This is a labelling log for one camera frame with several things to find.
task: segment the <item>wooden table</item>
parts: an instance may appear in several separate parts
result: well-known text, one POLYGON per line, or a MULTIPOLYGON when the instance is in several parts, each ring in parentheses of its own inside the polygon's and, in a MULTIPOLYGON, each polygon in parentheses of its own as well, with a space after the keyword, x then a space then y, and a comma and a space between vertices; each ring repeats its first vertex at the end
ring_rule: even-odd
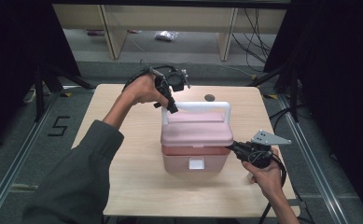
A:
MULTIPOLYGON (((120 94, 123 85, 97 87, 77 133, 75 147, 95 119, 102 119, 120 94)), ((260 129, 272 133, 259 90, 253 87, 194 86, 174 92, 177 102, 216 101, 231 105, 230 126, 236 141, 246 141, 260 129)), ((257 184, 234 153, 219 173, 167 173, 161 155, 161 110, 153 104, 136 105, 120 131, 123 145, 110 167, 107 216, 154 217, 260 217, 267 204, 257 184)), ((289 200, 295 199, 289 179, 284 185, 289 200)), ((298 206, 292 206, 296 215, 298 206)))

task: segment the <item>person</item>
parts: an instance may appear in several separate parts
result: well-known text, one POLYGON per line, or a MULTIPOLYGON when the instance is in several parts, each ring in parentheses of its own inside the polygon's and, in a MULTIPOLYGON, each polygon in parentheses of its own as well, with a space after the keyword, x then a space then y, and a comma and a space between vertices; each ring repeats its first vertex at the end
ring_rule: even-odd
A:
MULTIPOLYGON (((119 131, 126 115, 136 104, 167 99, 154 85, 154 75, 141 76, 116 99, 103 120, 95 120, 77 147, 43 180, 23 210, 21 223, 102 223, 109 194, 109 166, 120 148, 123 134, 119 131)), ((244 162, 263 194, 272 203, 279 220, 293 223, 292 210, 282 192, 279 170, 271 164, 258 170, 244 162)))

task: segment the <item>sleeve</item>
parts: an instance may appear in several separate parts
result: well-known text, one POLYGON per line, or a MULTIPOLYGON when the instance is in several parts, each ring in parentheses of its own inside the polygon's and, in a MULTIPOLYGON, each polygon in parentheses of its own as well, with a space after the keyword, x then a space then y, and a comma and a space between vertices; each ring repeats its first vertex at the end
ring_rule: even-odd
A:
POLYGON ((112 126, 94 121, 80 144, 44 179, 21 223, 101 223, 108 169, 123 138, 112 126))

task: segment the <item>cooler box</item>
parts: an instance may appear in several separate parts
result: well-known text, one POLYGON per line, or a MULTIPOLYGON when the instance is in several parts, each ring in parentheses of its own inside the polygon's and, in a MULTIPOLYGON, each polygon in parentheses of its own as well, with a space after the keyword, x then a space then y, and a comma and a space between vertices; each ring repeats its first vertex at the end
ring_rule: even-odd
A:
POLYGON ((166 171, 220 171, 230 154, 225 147, 233 144, 230 104, 178 102, 176 106, 177 113, 170 114, 165 108, 161 111, 161 152, 166 171))

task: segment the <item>box body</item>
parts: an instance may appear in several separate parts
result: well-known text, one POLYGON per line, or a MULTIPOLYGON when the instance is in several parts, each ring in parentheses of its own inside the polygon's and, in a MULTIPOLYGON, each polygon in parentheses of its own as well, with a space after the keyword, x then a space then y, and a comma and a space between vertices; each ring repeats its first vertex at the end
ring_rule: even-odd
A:
POLYGON ((167 172, 219 172, 233 143, 220 112, 177 112, 161 127, 161 152, 167 172))

